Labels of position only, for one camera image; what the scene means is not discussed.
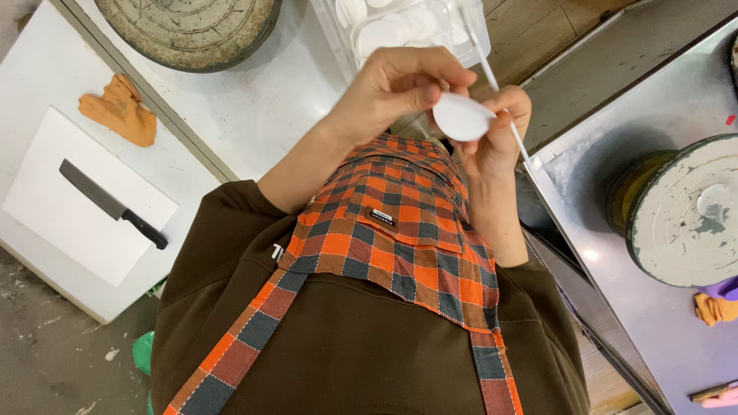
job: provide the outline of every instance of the apron pocket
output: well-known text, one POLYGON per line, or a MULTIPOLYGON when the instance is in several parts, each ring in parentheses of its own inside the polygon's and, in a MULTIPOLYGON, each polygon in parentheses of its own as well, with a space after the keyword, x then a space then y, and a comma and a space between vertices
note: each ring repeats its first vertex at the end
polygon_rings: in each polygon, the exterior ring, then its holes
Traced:
POLYGON ((364 176, 354 185, 346 218, 370 225, 397 241, 461 253, 458 217, 443 191, 422 176, 417 185, 364 176))

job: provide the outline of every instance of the orange checkered apron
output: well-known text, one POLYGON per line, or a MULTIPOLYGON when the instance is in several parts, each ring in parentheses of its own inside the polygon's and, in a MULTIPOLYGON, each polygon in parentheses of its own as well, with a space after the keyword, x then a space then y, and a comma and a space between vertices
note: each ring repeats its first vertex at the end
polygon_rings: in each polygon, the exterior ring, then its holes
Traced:
POLYGON ((383 135, 352 153, 297 218, 277 271, 207 355, 166 415, 215 415, 309 274, 369 280, 469 331, 487 414, 520 415, 497 322, 489 248, 469 226, 445 151, 383 135))

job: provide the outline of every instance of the brown sweatshirt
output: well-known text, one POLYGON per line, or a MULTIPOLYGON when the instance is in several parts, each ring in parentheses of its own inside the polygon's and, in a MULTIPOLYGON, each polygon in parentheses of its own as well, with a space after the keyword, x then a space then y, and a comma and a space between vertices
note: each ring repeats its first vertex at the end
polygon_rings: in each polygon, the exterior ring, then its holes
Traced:
MULTIPOLYGON (((161 414, 277 268, 297 217, 252 180, 200 205, 162 296, 151 355, 161 414)), ((579 347, 553 277, 497 269, 503 339, 526 415, 588 414, 579 347)), ((484 414, 469 334, 378 285, 309 275, 223 415, 484 414)))

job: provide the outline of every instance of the yellow cloth rag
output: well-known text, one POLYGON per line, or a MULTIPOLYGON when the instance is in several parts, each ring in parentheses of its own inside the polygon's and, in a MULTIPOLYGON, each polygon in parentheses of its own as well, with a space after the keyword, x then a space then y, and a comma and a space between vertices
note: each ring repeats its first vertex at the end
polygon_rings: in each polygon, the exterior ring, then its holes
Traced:
POLYGON ((707 294, 694 295, 694 308, 700 320, 712 327, 718 321, 733 321, 738 318, 738 301, 728 301, 724 298, 712 298, 707 294))
POLYGON ((156 115, 141 107, 141 97, 125 75, 113 75, 102 97, 85 94, 80 98, 80 112, 138 145, 154 144, 156 115))

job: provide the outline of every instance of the white stick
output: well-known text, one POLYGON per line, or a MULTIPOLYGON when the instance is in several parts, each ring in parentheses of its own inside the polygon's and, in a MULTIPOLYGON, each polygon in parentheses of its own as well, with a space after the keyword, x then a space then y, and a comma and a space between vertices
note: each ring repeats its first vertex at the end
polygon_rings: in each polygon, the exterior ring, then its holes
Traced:
MULTIPOLYGON (((484 52, 482 52, 482 46, 479 45, 476 33, 472 32, 472 28, 469 26, 469 22, 466 20, 466 13, 464 12, 463 7, 461 8, 461 17, 464 22, 464 26, 466 27, 466 31, 469 33, 469 39, 472 40, 472 43, 474 44, 474 49, 477 51, 477 55, 479 55, 479 61, 480 64, 482 64, 482 70, 484 71, 484 75, 487 77, 489 85, 492 87, 493 91, 499 92, 500 86, 497 85, 497 79, 492 73, 492 68, 489 67, 487 57, 484 55, 484 52)), ((512 135, 513 137, 515 137, 515 141, 517 141, 517 146, 518 148, 520 148, 520 153, 523 155, 524 163, 528 163, 528 161, 530 161, 530 158, 528 157, 528 152, 525 150, 523 139, 520 138, 520 134, 517 133, 515 123, 512 121, 510 122, 510 131, 512 131, 512 135)))

